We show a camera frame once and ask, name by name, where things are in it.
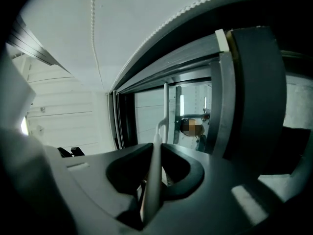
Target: person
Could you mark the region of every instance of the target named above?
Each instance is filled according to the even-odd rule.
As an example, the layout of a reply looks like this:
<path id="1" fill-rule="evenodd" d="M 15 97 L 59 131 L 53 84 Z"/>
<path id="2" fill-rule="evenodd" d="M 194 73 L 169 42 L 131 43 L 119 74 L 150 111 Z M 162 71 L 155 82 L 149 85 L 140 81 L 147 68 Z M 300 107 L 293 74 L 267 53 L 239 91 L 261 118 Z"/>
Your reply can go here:
<path id="1" fill-rule="evenodd" d="M 204 135 L 204 127 L 202 124 L 198 124 L 195 119 L 185 118 L 180 122 L 180 132 L 188 137 L 197 138 L 197 151 L 204 151 L 206 144 L 206 136 Z"/>

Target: fluorescent light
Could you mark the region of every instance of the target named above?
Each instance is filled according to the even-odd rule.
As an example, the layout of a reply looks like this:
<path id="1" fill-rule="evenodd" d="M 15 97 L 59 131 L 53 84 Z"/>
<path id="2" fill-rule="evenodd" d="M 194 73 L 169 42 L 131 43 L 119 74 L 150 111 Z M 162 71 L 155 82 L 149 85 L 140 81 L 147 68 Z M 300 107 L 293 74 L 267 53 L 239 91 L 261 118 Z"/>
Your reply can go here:
<path id="1" fill-rule="evenodd" d="M 184 95 L 180 95 L 180 115 L 184 115 Z"/>
<path id="2" fill-rule="evenodd" d="M 25 117 L 23 118 L 23 121 L 21 123 L 21 130 L 22 130 L 22 133 L 24 135 L 28 135 L 28 129 L 27 129 L 27 124 L 26 124 L 26 118 Z"/>

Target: ceiling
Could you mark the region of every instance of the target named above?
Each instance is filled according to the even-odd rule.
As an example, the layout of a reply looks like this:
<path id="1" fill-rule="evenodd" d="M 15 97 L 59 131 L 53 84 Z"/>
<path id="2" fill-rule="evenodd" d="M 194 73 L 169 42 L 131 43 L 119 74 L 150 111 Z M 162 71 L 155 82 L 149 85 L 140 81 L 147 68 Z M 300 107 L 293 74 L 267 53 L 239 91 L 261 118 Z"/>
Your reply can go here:
<path id="1" fill-rule="evenodd" d="M 96 0 L 95 49 L 91 48 L 90 0 L 30 0 L 21 11 L 27 27 L 70 73 L 108 92 L 140 44 L 163 22 L 196 0 Z"/>

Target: white cord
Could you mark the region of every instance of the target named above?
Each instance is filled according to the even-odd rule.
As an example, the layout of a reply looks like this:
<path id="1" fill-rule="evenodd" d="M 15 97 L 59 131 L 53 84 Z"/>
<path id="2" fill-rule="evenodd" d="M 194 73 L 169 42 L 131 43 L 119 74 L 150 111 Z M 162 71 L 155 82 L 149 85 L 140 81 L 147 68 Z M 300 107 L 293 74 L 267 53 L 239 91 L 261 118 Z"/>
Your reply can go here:
<path id="1" fill-rule="evenodd" d="M 101 77 L 101 72 L 100 72 L 100 68 L 99 68 L 99 62 L 98 62 L 97 53 L 96 53 L 96 48 L 94 46 L 94 15 L 95 15 L 94 11 L 95 11 L 95 0 L 91 0 L 91 47 L 92 47 L 94 59 L 96 61 L 96 65 L 97 65 L 98 73 L 99 73 L 99 76 L 100 76 L 102 88 L 104 90 L 102 77 Z"/>

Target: white ceiling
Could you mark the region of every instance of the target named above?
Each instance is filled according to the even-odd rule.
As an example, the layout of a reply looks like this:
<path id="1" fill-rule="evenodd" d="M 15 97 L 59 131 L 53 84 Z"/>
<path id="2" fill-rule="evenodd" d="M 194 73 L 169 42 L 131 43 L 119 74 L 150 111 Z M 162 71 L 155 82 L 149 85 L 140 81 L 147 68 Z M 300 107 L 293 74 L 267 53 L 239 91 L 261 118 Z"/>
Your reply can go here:
<path id="1" fill-rule="evenodd" d="M 95 48 L 104 91 L 163 22 L 196 0 L 96 0 Z M 93 90 L 103 90 L 90 39 L 90 0 L 30 0 L 21 12 L 44 48 Z"/>

